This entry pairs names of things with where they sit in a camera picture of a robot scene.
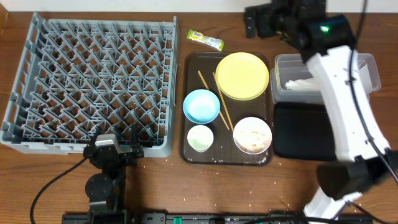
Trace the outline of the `white napkin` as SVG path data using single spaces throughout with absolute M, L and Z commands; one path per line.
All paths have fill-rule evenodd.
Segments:
M 317 81 L 314 78 L 289 80 L 285 84 L 286 89 L 292 91 L 319 91 Z

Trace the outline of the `white bowl with food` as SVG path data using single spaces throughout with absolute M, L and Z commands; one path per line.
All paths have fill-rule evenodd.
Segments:
M 235 125 L 233 140 L 244 153 L 256 155 L 269 149 L 272 142 L 272 131 L 264 120 L 247 117 Z

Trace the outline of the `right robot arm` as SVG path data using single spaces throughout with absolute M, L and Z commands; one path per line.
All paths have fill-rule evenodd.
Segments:
M 272 1 L 248 6 L 247 38 L 279 36 L 297 49 L 320 86 L 333 130 L 336 161 L 317 167 L 319 188 L 297 223 L 338 223 L 347 205 L 397 172 L 397 152 L 382 134 L 358 72 L 360 31 L 325 1 Z

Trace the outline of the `green snack wrapper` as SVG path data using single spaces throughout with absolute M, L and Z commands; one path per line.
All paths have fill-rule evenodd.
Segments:
M 210 47 L 213 47 L 219 52 L 223 51 L 224 48 L 224 41 L 221 39 L 216 39 L 214 37 L 208 37 L 203 35 L 201 32 L 195 31 L 190 29 L 187 33 L 187 39 L 193 40 L 205 45 L 208 45 Z

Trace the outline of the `yellow round plate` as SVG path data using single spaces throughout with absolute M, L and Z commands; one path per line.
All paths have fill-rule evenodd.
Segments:
M 269 80 L 269 70 L 263 60 L 246 52 L 227 55 L 215 71 L 218 88 L 234 100 L 257 98 L 266 90 Z

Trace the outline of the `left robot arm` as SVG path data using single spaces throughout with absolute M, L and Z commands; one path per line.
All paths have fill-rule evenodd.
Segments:
M 144 157 L 134 126 L 125 149 L 115 134 L 97 130 L 84 148 L 83 157 L 101 171 L 85 185 L 90 206 L 88 223 L 134 223 L 133 213 L 124 207 L 126 168 L 136 166 L 137 160 Z

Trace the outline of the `small white cup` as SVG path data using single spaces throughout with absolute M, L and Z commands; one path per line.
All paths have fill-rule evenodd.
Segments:
M 213 144 L 214 135 L 209 127 L 196 125 L 188 131 L 187 141 L 196 152 L 205 152 Z

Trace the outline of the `light blue bowl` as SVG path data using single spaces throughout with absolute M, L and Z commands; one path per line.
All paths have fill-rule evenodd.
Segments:
M 210 90 L 198 89 L 190 92 L 183 101 L 185 117 L 195 124 L 208 124 L 220 113 L 218 97 Z

